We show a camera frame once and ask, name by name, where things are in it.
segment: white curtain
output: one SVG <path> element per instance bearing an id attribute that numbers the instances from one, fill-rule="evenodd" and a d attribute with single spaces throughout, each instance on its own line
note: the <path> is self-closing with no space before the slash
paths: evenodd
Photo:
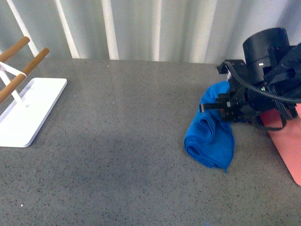
<path id="1" fill-rule="evenodd" d="M 301 42 L 299 0 L 0 0 L 0 52 L 218 64 L 244 59 L 242 43 L 271 27 Z"/>

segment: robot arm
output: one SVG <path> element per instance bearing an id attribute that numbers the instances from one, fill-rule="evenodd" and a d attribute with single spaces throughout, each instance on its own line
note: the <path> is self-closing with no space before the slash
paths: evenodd
<path id="1" fill-rule="evenodd" d="M 229 91 L 216 103 L 201 104 L 200 111 L 218 108 L 223 121 L 255 121 L 276 108 L 284 127 L 298 116 L 295 106 L 301 103 L 301 44 L 290 46 L 286 30 L 272 28 L 248 38 L 243 48 L 246 63 L 225 60 L 217 67 L 228 74 Z"/>

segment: drying rack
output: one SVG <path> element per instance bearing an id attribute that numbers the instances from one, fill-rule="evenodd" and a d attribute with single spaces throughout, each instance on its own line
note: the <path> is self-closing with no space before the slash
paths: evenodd
<path id="1" fill-rule="evenodd" d="M 5 62 L 22 49 L 30 39 L 23 37 L 0 55 L 0 78 L 6 85 L 0 91 L 0 104 L 10 95 L 14 101 L 0 115 L 0 146 L 29 146 L 67 85 L 66 79 L 34 78 L 18 93 L 16 88 L 49 53 L 44 48 L 22 71 Z M 16 77 L 11 81 L 7 73 Z"/>

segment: black cable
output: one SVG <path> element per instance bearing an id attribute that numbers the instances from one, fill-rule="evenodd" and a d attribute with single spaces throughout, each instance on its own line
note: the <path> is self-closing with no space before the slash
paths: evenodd
<path id="1" fill-rule="evenodd" d="M 276 90 L 275 90 L 275 87 L 272 86 L 271 89 L 269 89 L 269 91 L 273 94 L 277 94 L 276 93 Z M 278 100 L 275 100 L 275 104 L 276 104 L 276 108 L 277 110 L 279 111 L 279 113 L 286 119 L 286 120 L 291 120 L 293 119 L 292 116 L 288 113 L 287 111 L 287 108 L 285 107 L 285 105 L 278 101 Z"/>
<path id="2" fill-rule="evenodd" d="M 232 64 L 229 62 L 229 61 L 225 61 L 224 62 L 227 66 L 228 66 L 228 69 L 231 73 L 231 75 L 243 86 L 245 86 L 246 88 L 248 89 L 251 89 L 257 93 L 260 93 L 262 94 L 263 96 L 265 97 L 268 97 L 268 98 L 271 98 L 271 99 L 274 99 L 274 100 L 278 100 L 278 101 L 283 101 L 283 102 L 287 102 L 287 103 L 291 103 L 291 104 L 296 104 L 296 103 L 301 103 L 301 99 L 300 98 L 296 98 L 296 99 L 292 99 L 292 98 L 289 98 L 289 97 L 282 97 L 282 96 L 279 96 L 279 95 L 276 95 L 276 94 L 272 94 L 272 93 L 269 93 L 269 92 L 266 92 L 266 91 L 262 91 L 258 88 L 256 88 L 255 86 L 247 83 L 245 80 L 243 80 L 237 73 L 236 71 L 234 70 Z"/>

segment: pink mat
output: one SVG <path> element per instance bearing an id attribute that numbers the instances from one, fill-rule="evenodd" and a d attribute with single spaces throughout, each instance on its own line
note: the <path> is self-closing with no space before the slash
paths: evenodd
<path id="1" fill-rule="evenodd" d="M 297 105 L 301 116 L 301 104 Z M 269 127 L 282 127 L 280 115 L 271 110 L 260 116 L 263 124 Z M 294 181 L 301 186 L 301 118 L 287 121 L 280 131 L 269 131 L 277 150 L 290 171 Z"/>

